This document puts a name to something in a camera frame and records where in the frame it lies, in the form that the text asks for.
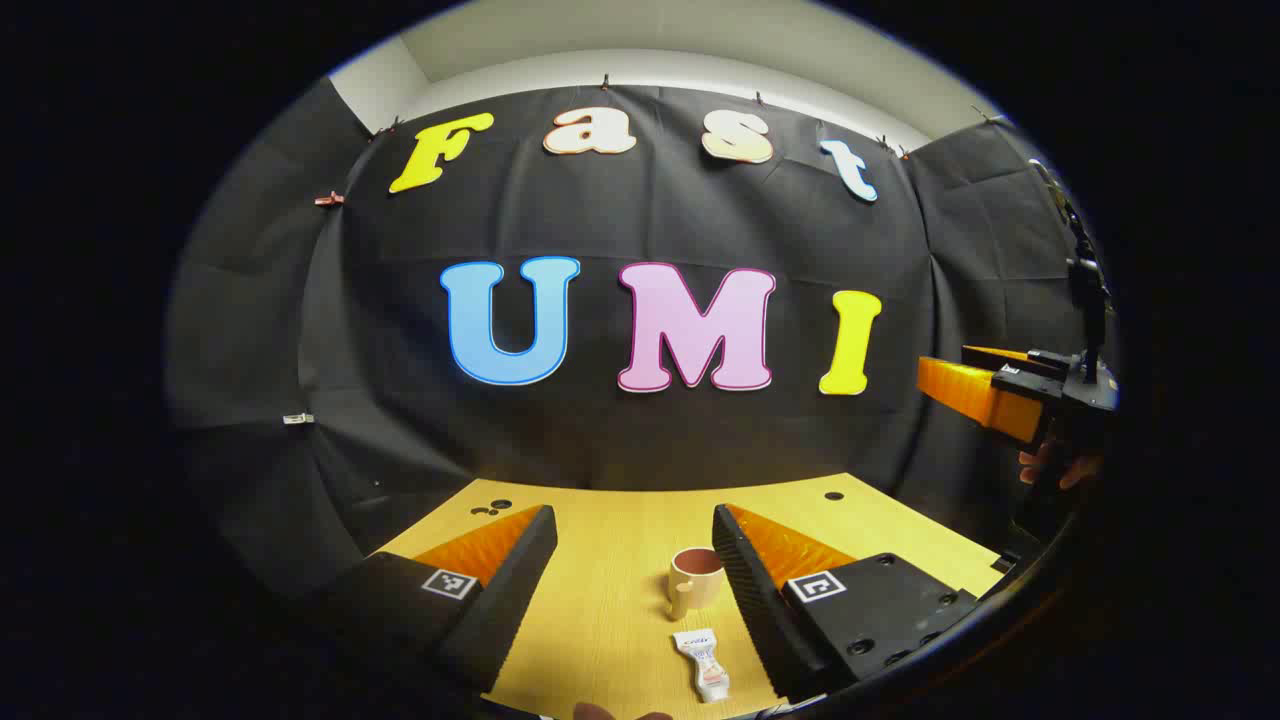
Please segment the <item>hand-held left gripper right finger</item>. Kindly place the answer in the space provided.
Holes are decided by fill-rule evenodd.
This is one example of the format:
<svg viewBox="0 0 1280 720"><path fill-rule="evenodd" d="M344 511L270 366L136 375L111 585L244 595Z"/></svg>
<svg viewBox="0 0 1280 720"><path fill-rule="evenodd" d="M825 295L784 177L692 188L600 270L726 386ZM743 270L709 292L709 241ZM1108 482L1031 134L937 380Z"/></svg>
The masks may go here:
<svg viewBox="0 0 1280 720"><path fill-rule="evenodd" d="M777 696L831 694L925 648L978 605L896 553L855 559L737 505L712 541Z"/></svg>

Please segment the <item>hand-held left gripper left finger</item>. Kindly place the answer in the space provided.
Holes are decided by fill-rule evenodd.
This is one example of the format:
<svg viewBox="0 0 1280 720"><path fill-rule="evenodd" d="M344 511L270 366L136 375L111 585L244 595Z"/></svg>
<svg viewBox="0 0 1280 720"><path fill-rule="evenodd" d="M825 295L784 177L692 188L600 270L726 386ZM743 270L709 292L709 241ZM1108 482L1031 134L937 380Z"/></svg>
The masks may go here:
<svg viewBox="0 0 1280 720"><path fill-rule="evenodd" d="M500 675L557 544L554 509L535 505L413 557L375 552L293 610L369 667L483 694Z"/></svg>

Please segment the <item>beige cup with handle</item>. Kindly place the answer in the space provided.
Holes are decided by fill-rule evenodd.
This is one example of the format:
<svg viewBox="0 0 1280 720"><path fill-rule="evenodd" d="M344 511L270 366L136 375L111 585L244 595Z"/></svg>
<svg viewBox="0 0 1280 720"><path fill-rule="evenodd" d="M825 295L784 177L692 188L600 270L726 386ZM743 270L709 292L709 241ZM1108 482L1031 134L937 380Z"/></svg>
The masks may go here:
<svg viewBox="0 0 1280 720"><path fill-rule="evenodd" d="M684 619L691 610L716 602L724 580L724 565L710 547L689 547L669 560L667 574L668 618Z"/></svg>

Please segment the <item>white toothpaste tube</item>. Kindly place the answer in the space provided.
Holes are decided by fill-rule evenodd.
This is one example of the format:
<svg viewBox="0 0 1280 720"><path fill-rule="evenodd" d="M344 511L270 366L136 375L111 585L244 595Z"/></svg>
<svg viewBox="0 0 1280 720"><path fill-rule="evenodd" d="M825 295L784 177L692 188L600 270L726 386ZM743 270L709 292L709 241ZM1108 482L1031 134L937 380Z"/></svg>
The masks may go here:
<svg viewBox="0 0 1280 720"><path fill-rule="evenodd" d="M718 703L730 697L731 680L716 657L718 639L713 629L703 628L673 634L675 648L692 664L692 684L703 703Z"/></svg>

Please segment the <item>wooden desktop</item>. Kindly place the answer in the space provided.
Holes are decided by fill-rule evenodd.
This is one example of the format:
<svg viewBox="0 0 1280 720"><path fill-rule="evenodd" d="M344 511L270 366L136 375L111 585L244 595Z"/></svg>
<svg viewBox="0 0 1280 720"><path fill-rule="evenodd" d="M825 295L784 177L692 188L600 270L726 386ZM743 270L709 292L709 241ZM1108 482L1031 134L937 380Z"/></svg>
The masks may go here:
<svg viewBox="0 0 1280 720"><path fill-rule="evenodd" d="M846 473L727 489L623 492L476 479L384 544L413 557L489 523L494 500L515 511L550 505L558 544L489 697L570 720L577 702L618 720L663 712L722 720L780 703L728 588L685 619L668 618L671 557L712 541L714 507L733 503L863 559L892 552L947 585L986 593L997 553ZM730 675L726 701L703 703L673 634L714 630Z"/></svg>

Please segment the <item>black backdrop cloth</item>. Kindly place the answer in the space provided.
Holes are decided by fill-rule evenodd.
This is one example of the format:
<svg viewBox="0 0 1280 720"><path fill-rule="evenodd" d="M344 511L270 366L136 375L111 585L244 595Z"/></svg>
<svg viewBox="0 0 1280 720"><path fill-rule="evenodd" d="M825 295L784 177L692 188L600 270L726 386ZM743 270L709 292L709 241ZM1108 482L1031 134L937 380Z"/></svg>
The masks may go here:
<svg viewBox="0 0 1280 720"><path fill-rule="evenodd" d="M748 110L659 87L490 97L372 142L328 83L212 191L175 272L166 395L188 483L239 561L298 594L476 478L595 491L846 471L996 552L1015 455L916 389L964 345L1071 354L1073 238L1009 126L899 160L762 109L777 155L709 158ZM337 191L346 204L314 205ZM700 307L771 273L771 384L632 395L630 263ZM287 414L315 423L287 427Z"/></svg>

